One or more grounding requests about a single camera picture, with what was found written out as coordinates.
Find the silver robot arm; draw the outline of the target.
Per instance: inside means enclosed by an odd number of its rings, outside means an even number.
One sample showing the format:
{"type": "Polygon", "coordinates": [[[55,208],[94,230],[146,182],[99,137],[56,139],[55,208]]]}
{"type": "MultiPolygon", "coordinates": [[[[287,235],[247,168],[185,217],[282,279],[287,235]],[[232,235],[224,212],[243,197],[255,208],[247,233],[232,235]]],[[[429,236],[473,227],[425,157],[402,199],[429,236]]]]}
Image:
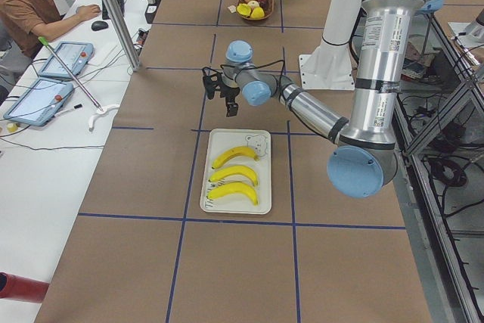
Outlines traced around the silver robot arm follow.
{"type": "Polygon", "coordinates": [[[301,57],[301,84],[260,73],[253,49],[229,44],[222,83],[250,105],[277,98],[308,128],[336,145],[327,174],[340,192],[369,197],[396,174],[390,125],[400,89],[411,20],[444,0],[331,0],[321,44],[301,57]]]}

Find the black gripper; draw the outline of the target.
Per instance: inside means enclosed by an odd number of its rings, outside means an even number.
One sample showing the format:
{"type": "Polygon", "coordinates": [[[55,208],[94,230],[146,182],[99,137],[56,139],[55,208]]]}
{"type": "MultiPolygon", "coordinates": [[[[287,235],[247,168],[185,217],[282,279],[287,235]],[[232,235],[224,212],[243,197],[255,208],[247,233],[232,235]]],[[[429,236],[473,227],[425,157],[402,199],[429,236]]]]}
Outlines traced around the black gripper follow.
{"type": "Polygon", "coordinates": [[[237,116],[239,108],[236,97],[240,93],[240,88],[237,85],[235,87],[230,86],[230,81],[224,73],[221,74],[220,97],[225,99],[227,117],[237,116]]]}

